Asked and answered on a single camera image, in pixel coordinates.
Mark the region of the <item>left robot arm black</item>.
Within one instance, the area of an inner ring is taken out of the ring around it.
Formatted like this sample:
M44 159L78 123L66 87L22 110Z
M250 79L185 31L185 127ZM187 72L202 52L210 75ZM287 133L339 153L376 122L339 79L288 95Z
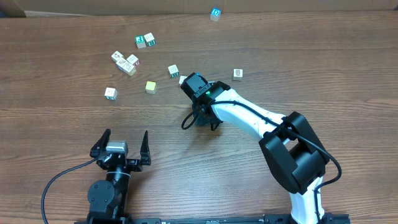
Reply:
M94 182L88 190L87 223L132 223L125 212L131 172L151 165L148 132L144 133L139 159L129 159L127 142L112 141L110 135L111 130L106 129L90 150L96 164L106 171L106 178Z

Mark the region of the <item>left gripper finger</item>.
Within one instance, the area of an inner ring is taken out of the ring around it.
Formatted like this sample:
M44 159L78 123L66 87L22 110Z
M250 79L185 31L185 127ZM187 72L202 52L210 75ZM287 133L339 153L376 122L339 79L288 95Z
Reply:
M145 131L140 149L141 164L144 166L151 165L151 156L149 150L148 131Z
M100 139L90 149L90 157L97 158L103 151L105 151L110 135L111 130L106 129Z

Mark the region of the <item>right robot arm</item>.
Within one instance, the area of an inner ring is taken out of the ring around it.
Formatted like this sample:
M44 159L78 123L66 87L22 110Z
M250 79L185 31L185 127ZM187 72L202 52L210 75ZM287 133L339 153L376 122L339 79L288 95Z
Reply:
M331 156L306 118L267 111L244 99L223 82L208 82L196 73L180 85L192 100L193 123L215 130L231 123L258 141L275 180L290 194L294 223L324 223L320 188Z

